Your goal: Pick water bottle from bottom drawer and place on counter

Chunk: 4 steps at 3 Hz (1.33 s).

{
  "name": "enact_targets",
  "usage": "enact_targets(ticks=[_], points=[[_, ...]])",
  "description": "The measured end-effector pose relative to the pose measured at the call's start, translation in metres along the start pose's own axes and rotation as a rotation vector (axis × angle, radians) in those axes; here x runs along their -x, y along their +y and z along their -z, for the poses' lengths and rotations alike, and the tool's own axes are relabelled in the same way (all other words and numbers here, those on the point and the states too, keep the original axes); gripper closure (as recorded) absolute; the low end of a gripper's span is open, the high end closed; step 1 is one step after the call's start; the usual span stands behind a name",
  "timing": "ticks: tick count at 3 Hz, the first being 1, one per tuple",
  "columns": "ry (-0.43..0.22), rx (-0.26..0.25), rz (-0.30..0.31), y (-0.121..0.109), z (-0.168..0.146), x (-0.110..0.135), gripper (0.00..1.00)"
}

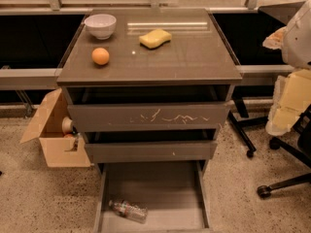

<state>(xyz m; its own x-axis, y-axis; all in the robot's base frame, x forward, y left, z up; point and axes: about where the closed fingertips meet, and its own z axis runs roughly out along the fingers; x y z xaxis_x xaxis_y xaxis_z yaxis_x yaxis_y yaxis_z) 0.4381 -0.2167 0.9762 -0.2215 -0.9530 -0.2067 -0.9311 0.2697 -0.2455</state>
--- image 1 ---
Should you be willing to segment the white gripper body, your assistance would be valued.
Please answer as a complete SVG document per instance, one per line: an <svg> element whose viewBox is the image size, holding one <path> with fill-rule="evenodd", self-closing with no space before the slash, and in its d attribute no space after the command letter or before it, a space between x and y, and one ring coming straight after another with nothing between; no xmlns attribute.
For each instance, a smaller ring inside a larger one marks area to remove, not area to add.
<svg viewBox="0 0 311 233"><path fill-rule="evenodd" d="M279 28L274 33L266 37L262 45L267 49L280 50L283 46L283 39L286 29L286 26Z"/></svg>

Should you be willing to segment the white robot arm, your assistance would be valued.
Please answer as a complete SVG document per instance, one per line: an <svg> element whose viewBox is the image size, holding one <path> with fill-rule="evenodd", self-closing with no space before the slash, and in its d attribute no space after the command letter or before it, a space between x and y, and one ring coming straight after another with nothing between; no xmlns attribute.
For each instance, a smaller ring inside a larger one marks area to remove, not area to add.
<svg viewBox="0 0 311 233"><path fill-rule="evenodd" d="M290 132L299 116L311 105L311 0L307 0L286 26L266 37L262 45L280 50L285 63L294 67L279 76L265 130L269 135Z"/></svg>

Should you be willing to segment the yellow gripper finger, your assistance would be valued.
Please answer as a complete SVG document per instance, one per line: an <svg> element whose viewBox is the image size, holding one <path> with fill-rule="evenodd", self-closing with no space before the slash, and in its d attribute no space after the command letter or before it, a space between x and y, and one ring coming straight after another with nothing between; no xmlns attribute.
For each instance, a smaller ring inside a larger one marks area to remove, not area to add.
<svg viewBox="0 0 311 233"><path fill-rule="evenodd" d="M282 136L291 131L299 116L300 111L273 107L269 112L265 130L269 135Z"/></svg>
<svg viewBox="0 0 311 233"><path fill-rule="evenodd" d="M304 112L311 104L311 71L299 70L286 77L280 99L282 109Z"/></svg>

